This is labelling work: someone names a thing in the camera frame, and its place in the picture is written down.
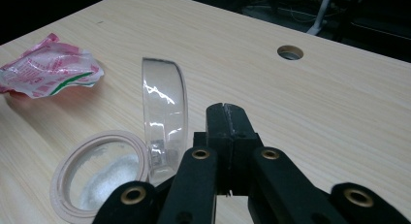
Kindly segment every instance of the table grommet hole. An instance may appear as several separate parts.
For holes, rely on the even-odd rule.
[[[282,46],[278,48],[277,53],[287,60],[300,60],[304,56],[302,50],[294,46]]]

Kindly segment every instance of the curved transparent plastic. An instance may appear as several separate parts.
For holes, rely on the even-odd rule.
[[[50,200],[70,223],[91,223],[111,192],[133,180],[147,181],[147,152],[136,135],[104,131],[79,143],[58,165]]]
[[[187,95],[184,77],[172,61],[144,58],[142,90],[149,182],[175,175],[187,146]]]

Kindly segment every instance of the wood grain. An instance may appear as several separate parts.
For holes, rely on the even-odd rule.
[[[72,147],[110,129],[144,138],[143,57],[183,71],[187,147],[208,106],[236,104],[317,187],[359,183],[411,219],[411,64],[190,0],[104,0],[1,46],[0,64],[51,32],[106,74],[48,98],[0,97],[0,223],[65,223],[48,190]],[[280,57],[286,45],[303,58]],[[252,223],[246,198],[219,197],[216,222]]]

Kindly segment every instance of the black office chair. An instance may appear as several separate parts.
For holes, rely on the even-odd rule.
[[[337,42],[344,39],[391,57],[411,58],[411,0],[350,0],[333,37]]]

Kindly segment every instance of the snack packaging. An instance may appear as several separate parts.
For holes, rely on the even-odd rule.
[[[13,62],[0,68],[0,93],[21,92],[31,98],[57,94],[67,86],[93,86],[103,69],[85,49],[59,43],[51,33]]]

